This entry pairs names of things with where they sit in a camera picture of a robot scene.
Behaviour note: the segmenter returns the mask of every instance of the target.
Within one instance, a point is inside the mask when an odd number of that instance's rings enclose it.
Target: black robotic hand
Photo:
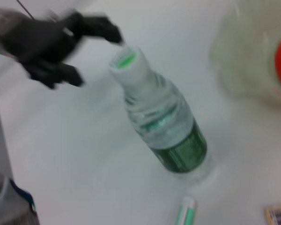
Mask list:
[[[104,38],[116,44],[123,42],[118,27],[107,17],[74,12],[57,22],[21,18],[8,31],[0,30],[0,43],[23,65],[31,79],[54,89],[61,82],[83,84],[76,68],[62,63],[83,36]]]

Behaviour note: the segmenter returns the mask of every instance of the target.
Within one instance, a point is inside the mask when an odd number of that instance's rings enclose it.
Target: plastic water bottle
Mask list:
[[[204,161],[207,143],[179,90],[151,70],[143,52],[125,47],[110,63],[124,89],[133,128],[166,169],[187,173]]]

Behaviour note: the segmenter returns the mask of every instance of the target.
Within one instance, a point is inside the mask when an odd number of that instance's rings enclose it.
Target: white table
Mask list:
[[[69,64],[87,84],[49,91],[14,66],[0,78],[0,114],[14,178],[43,225],[172,225],[185,194],[197,225],[263,225],[281,202],[281,109],[230,97],[208,63],[229,0],[99,0],[127,42],[183,92],[217,166],[199,187],[171,176],[133,131],[108,75],[117,47],[85,42]]]

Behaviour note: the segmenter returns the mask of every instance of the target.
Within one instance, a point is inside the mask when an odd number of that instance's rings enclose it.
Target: plastic container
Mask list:
[[[195,171],[207,154],[207,144],[179,90],[153,71],[143,52],[125,47],[110,63],[121,84],[133,128],[166,169]]]
[[[235,1],[211,61],[230,92],[281,103],[281,0]]]

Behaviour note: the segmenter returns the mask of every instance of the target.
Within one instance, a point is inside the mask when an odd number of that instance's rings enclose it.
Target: water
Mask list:
[[[166,169],[190,172],[206,156],[205,138],[179,90],[155,72],[149,76],[149,82],[124,88],[128,117]]]

